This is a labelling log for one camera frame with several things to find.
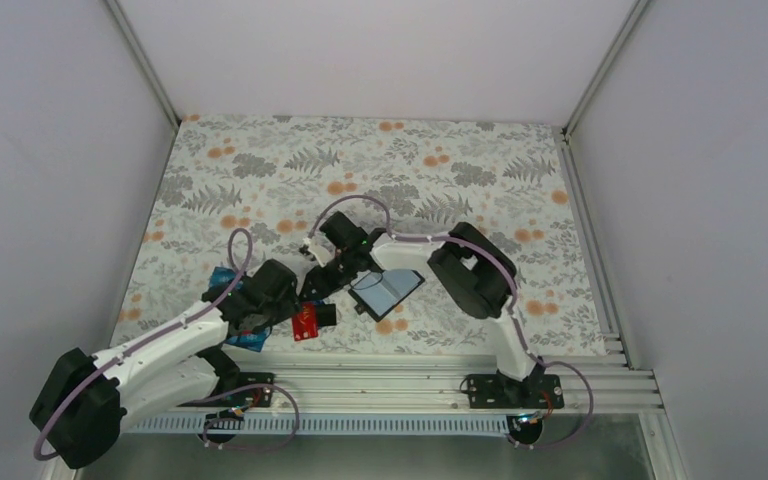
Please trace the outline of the red VIP card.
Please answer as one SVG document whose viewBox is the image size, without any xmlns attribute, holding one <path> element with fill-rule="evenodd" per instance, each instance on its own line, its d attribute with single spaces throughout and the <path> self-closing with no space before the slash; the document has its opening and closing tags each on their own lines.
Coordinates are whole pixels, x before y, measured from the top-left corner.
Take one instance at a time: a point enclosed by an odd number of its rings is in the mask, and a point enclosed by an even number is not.
<svg viewBox="0 0 768 480">
<path fill-rule="evenodd" d="M 318 337 L 319 326 L 316 308 L 316 303 L 305 303 L 302 305 L 301 311 L 292 317 L 292 333 L 296 342 Z"/>
</svg>

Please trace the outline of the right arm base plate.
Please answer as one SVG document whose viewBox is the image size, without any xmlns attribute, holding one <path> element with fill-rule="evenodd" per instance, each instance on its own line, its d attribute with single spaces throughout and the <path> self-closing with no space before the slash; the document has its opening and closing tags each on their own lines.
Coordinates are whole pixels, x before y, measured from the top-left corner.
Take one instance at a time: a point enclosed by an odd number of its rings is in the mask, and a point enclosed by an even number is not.
<svg viewBox="0 0 768 480">
<path fill-rule="evenodd" d="M 563 409 L 560 378 L 543 374 L 514 381 L 501 374 L 470 374 L 460 385 L 472 409 Z"/>
</svg>

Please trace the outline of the black card holder wallet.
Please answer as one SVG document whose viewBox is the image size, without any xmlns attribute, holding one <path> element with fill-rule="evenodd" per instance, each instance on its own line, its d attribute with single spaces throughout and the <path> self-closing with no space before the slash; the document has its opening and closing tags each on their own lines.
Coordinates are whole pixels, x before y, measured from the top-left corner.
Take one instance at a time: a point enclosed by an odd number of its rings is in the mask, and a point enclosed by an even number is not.
<svg viewBox="0 0 768 480">
<path fill-rule="evenodd" d="M 358 314 L 380 322 L 424 283 L 425 279 L 413 270 L 369 271 L 350 284 L 348 294 L 356 302 Z"/>
</svg>

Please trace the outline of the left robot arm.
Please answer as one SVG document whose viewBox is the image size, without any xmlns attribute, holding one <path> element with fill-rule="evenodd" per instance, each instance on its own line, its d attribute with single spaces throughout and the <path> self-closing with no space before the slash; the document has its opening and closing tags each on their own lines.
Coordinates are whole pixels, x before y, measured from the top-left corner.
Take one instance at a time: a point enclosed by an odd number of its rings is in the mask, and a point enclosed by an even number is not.
<svg viewBox="0 0 768 480">
<path fill-rule="evenodd" d="M 245 377 L 223 344 L 261 332 L 302 310 L 318 286 L 300 282 L 277 260 L 251 275 L 209 287 L 175 318 L 94 354 L 73 348 L 54 364 L 29 418 L 40 430 L 38 460 L 60 457 L 72 469 L 100 459 L 133 425 L 184 404 L 223 405 Z"/>
</svg>

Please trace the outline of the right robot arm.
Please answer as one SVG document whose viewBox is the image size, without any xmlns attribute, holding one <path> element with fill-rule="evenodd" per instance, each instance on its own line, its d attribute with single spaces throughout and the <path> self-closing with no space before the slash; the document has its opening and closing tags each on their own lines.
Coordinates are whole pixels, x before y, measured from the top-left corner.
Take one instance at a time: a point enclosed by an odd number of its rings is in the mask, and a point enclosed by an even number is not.
<svg viewBox="0 0 768 480">
<path fill-rule="evenodd" d="M 504 399 L 525 407 L 538 397 L 540 382 L 531 372 L 537 360 L 514 319 L 516 267 L 477 227 L 459 222 L 447 232 L 431 235 L 398 234 L 385 227 L 366 231 L 337 212 L 319 232 L 333 248 L 319 245 L 312 235 L 304 239 L 300 252 L 315 266 L 305 274 L 303 300 L 324 300 L 363 273 L 407 270 L 422 282 L 434 279 L 461 311 L 487 323 L 496 370 L 504 376 Z"/>
</svg>

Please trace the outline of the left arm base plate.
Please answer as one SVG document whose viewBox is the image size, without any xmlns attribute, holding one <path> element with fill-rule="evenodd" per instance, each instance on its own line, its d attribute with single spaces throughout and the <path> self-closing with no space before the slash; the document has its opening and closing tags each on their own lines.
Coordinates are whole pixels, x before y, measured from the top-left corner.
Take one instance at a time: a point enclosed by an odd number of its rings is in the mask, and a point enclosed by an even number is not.
<svg viewBox="0 0 768 480">
<path fill-rule="evenodd" d="M 210 400 L 197 400 L 181 407 L 269 407 L 275 380 L 273 373 L 243 372 L 233 384 L 217 386 Z"/>
</svg>

